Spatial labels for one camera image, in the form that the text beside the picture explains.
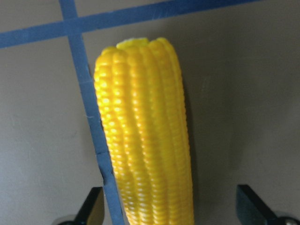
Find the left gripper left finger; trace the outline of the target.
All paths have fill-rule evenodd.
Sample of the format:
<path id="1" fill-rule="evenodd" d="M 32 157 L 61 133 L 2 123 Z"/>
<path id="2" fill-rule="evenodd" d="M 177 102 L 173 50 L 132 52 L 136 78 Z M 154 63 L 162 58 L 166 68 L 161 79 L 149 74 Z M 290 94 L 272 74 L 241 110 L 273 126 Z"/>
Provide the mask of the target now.
<path id="1" fill-rule="evenodd" d="M 93 187 L 74 222 L 76 225 L 102 225 L 105 218 L 104 192 L 102 187 Z"/>

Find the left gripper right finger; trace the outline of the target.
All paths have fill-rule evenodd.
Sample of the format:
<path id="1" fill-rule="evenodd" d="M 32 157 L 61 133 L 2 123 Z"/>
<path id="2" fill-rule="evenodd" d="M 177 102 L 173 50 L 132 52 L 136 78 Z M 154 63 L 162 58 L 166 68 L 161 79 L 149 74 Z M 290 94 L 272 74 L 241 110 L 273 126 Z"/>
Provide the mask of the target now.
<path id="1" fill-rule="evenodd" d="M 278 217 L 249 185 L 236 188 L 236 214 L 242 225 L 277 225 Z"/>

